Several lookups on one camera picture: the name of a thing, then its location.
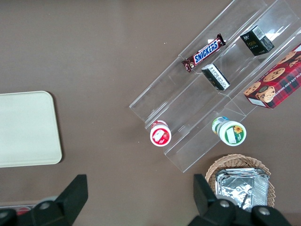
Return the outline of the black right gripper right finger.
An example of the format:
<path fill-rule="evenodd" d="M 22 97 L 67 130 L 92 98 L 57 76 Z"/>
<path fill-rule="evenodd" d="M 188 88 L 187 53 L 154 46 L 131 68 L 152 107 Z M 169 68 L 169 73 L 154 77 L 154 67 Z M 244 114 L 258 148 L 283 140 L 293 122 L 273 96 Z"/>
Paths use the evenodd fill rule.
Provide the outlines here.
<path fill-rule="evenodd" d="M 199 215 L 188 226 L 231 226 L 236 218 L 236 206 L 228 200 L 218 199 L 205 177 L 193 177 L 193 197 Z"/>

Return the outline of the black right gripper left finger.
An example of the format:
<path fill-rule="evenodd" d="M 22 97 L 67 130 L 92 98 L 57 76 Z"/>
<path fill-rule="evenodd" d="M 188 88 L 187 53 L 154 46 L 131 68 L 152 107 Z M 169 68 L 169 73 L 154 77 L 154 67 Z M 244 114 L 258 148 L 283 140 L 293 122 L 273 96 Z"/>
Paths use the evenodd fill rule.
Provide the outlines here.
<path fill-rule="evenodd" d="M 34 226 L 71 226 L 88 199 L 87 176 L 77 175 L 55 199 L 39 203 L 32 211 Z"/>

